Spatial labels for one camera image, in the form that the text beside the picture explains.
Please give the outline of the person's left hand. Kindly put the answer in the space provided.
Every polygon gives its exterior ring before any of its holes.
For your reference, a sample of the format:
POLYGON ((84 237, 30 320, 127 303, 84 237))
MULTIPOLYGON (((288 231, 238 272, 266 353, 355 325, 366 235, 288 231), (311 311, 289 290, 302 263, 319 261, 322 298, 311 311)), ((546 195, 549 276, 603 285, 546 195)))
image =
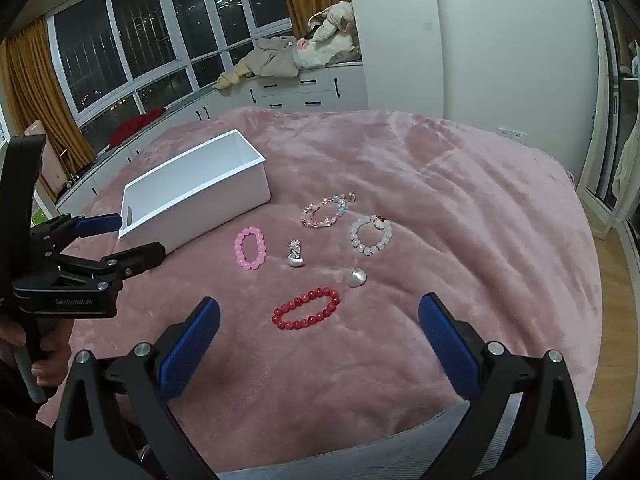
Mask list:
MULTIPOLYGON (((30 374, 40 388, 58 388, 68 374, 68 363, 72 356, 70 336, 74 321, 70 318, 55 320, 49 333, 38 342, 39 349, 29 350, 30 374)), ((29 346, 25 331, 5 316, 1 318, 1 361, 9 366, 15 364, 12 350, 29 346)))

